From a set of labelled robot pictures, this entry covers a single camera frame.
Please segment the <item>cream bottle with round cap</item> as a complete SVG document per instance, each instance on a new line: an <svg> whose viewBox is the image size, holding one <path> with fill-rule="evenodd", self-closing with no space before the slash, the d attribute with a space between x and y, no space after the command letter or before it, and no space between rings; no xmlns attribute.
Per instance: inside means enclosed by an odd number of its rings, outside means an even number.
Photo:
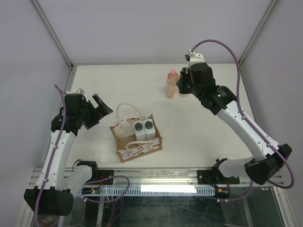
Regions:
<svg viewBox="0 0 303 227"><path fill-rule="evenodd" d="M188 97L188 96L189 96L189 94L181 94L181 93L179 93L179 95L180 95L181 97Z"/></svg>

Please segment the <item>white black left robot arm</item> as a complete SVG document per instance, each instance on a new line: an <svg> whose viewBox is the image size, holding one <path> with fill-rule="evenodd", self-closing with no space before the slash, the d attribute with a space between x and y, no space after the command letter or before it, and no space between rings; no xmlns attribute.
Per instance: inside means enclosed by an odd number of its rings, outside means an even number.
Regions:
<svg viewBox="0 0 303 227"><path fill-rule="evenodd" d="M24 193L25 201L37 215L68 216L83 185L99 179L95 161L80 161L70 176L64 176L72 145L81 127L88 130L113 112L97 94L92 97L96 107L82 93L63 96L60 112L51 122L51 141L43 170L34 188Z"/></svg>

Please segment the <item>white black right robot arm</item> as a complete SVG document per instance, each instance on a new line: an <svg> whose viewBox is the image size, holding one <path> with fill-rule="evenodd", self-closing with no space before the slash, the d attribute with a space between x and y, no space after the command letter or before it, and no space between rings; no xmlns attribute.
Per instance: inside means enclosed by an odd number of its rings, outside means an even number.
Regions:
<svg viewBox="0 0 303 227"><path fill-rule="evenodd" d="M248 115L241 115L236 95L226 86L215 83L212 68L207 63L183 67L177 86L181 94L193 94L201 105L224 121L244 142L252 156L242 159L217 159L212 173L206 177L211 184L223 183L230 177L249 177L264 185L281 169L292 149L263 134Z"/></svg>

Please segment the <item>white frosted rectangular bottle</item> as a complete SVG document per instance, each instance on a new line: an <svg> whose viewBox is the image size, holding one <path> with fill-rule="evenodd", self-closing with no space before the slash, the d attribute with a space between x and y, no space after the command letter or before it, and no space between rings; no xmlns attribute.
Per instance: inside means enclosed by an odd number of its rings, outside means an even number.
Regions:
<svg viewBox="0 0 303 227"><path fill-rule="evenodd" d="M133 122L135 137L137 141L146 141L145 128L142 120Z"/></svg>

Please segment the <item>aluminium mounting rail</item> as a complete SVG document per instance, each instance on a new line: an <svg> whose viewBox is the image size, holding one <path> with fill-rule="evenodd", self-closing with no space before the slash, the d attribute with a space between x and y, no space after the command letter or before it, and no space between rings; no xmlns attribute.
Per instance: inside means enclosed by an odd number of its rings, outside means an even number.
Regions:
<svg viewBox="0 0 303 227"><path fill-rule="evenodd" d="M191 184L194 186L209 185L203 180L205 172L210 172L210 168L99 168L98 179L103 179L111 176L124 175L129 178L130 186L136 187L142 184ZM41 168L35 168L29 183L29 188L35 186L40 174ZM271 180L275 183L283 184L284 180L280 172L275 174ZM231 181L231 187L248 187L250 179L246 176L239 177L239 183ZM112 185L123 187L127 185L124 178L117 178L112 181Z"/></svg>

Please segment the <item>aluminium enclosure frame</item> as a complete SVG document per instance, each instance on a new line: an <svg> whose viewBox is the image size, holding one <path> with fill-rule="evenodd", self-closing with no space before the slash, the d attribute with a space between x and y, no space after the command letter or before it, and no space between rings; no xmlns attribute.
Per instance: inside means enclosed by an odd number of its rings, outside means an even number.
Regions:
<svg viewBox="0 0 303 227"><path fill-rule="evenodd" d="M80 50L76 57L67 48L67 45L62 43L62 38L58 35L58 31L54 28L54 21L50 18L54 16L53 13L47 12L46 5L43 5L41 0L32 0L31 5L44 25L49 37L58 49L59 54L62 56L65 64L69 69L69 75L64 83L64 91L69 91L73 83L73 75L78 66L87 65L139 65L139 64L177 64L181 63L181 58L177 56L178 51L174 51L172 47L166 47L160 43L150 44L149 41L143 43L142 48L135 52L131 49L131 43L125 46L115 48L116 53L111 48L107 48L105 44L98 43L93 39L93 31L97 35L102 35L105 30L101 28L101 15L100 9L96 5L99 4L104 8L106 4L129 4L130 7L121 7L121 11L129 14L134 14L140 18L143 17L143 12L147 9L151 13L160 7L159 3L148 0L144 1L130 1L130 0L117 0L117 1L92 1L92 0L67 0L57 1L59 4L58 9L63 10L63 22L68 21L76 24L79 30L86 32L88 35L80 39L76 47Z"/></svg>

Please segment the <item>orange bottle with pink cap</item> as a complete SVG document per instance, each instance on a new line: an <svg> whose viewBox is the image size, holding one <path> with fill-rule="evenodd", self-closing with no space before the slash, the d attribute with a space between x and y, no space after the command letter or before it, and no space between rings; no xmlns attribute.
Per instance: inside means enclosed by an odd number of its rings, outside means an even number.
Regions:
<svg viewBox="0 0 303 227"><path fill-rule="evenodd" d="M167 97L173 98L176 93L177 82L180 80L180 74L175 69L171 69L167 76Z"/></svg>

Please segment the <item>burlap cat print canvas bag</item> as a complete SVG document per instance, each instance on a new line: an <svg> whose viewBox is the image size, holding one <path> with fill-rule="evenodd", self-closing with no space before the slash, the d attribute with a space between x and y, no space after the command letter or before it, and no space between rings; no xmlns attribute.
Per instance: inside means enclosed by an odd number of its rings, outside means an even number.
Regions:
<svg viewBox="0 0 303 227"><path fill-rule="evenodd" d="M123 120L120 117L120 106L128 105L135 109L140 115L139 117L128 118ZM144 116L138 108L127 102L118 104L116 108L116 117L118 123L110 127L116 143L116 154L118 155L120 162L125 163L127 161L137 159L156 151L162 150L162 136L155 124L153 114ZM153 140L137 141L134 132L133 122L145 119L152 119L156 130L156 137Z"/></svg>

